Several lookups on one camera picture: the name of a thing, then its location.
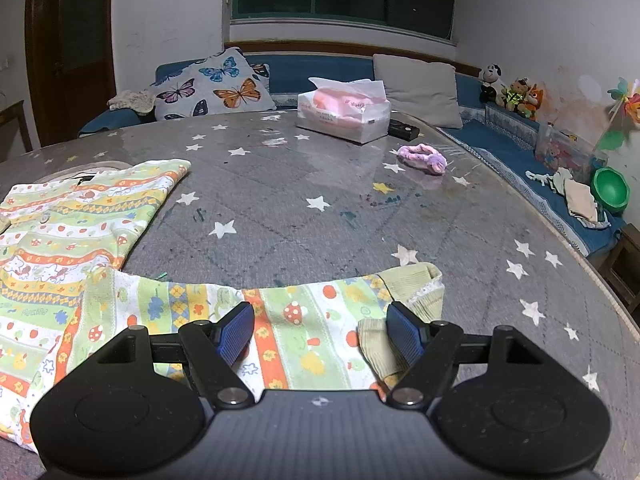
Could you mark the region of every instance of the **white wall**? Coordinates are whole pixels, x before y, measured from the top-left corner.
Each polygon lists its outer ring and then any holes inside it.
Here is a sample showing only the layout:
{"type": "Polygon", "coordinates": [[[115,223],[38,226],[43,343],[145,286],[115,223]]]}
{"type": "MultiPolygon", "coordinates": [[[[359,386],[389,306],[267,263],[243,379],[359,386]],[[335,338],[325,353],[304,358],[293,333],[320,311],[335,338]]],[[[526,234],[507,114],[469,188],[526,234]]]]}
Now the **white wall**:
{"type": "MultiPolygon", "coordinates": [[[[0,110],[24,100],[24,115],[34,149],[40,147],[31,110],[27,64],[24,53],[24,0],[0,0],[0,60],[9,60],[9,68],[0,72],[0,110]]],[[[17,122],[4,126],[0,132],[2,143],[11,142],[7,158],[24,153],[17,122]]]]}
{"type": "Polygon", "coordinates": [[[223,0],[111,0],[118,91],[148,86],[160,64],[222,50],[222,5],[223,0]]]}
{"type": "MultiPolygon", "coordinates": [[[[545,89],[540,122],[595,142],[607,124],[607,89],[640,77],[640,0],[456,0],[458,60],[498,63],[505,83],[527,76],[545,89]]],[[[640,226],[640,132],[610,153],[632,191],[625,213],[640,226]]]]}
{"type": "Polygon", "coordinates": [[[456,47],[449,41],[428,40],[363,25],[345,26],[323,23],[286,23],[277,20],[231,25],[231,41],[310,40],[360,43],[411,50],[447,59],[456,59],[456,47]]]}

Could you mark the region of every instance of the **door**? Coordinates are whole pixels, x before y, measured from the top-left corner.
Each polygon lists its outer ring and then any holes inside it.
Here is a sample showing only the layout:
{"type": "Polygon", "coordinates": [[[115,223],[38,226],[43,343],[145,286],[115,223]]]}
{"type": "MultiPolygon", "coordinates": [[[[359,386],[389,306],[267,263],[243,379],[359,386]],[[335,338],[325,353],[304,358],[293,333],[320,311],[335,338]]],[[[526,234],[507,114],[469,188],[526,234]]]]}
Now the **door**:
{"type": "Polygon", "coordinates": [[[111,0],[26,0],[27,72],[40,143],[75,139],[115,95],[111,0]]]}

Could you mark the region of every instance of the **green plastic bowl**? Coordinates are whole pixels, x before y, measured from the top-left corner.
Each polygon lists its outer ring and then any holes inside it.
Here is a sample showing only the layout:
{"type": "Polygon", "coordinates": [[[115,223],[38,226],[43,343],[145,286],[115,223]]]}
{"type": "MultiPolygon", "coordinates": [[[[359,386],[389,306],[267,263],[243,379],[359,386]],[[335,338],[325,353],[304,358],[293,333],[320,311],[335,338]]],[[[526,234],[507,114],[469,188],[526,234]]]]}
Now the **green plastic bowl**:
{"type": "Polygon", "coordinates": [[[600,168],[591,180],[593,197],[608,211],[620,213],[629,203],[629,186],[625,177],[613,168],[600,168]]]}

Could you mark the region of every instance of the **beige pillow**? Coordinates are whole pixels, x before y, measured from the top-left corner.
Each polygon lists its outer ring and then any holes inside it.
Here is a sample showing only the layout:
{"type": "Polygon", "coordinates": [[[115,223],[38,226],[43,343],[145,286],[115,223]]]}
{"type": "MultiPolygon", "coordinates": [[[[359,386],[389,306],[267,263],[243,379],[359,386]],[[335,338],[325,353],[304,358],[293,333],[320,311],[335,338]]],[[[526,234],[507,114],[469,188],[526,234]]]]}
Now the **beige pillow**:
{"type": "Polygon", "coordinates": [[[444,128],[462,128],[456,69],[408,57],[373,55],[373,72],[385,84],[393,110],[444,128]]]}

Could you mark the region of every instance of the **red mushroom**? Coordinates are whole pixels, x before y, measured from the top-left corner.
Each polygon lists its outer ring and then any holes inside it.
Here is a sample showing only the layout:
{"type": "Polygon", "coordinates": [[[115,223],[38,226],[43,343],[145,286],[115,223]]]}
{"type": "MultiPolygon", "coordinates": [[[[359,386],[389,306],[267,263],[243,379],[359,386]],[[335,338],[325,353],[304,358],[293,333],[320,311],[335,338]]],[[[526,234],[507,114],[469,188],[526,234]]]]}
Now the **red mushroom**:
{"type": "Polygon", "coordinates": [[[102,325],[96,325],[89,330],[89,341],[95,343],[102,339],[104,339],[104,335],[102,334],[102,325]]]}
{"type": "Polygon", "coordinates": [[[290,323],[293,323],[294,325],[302,323],[302,309],[300,309],[300,304],[297,301],[289,303],[282,313],[284,318],[290,323]]]}

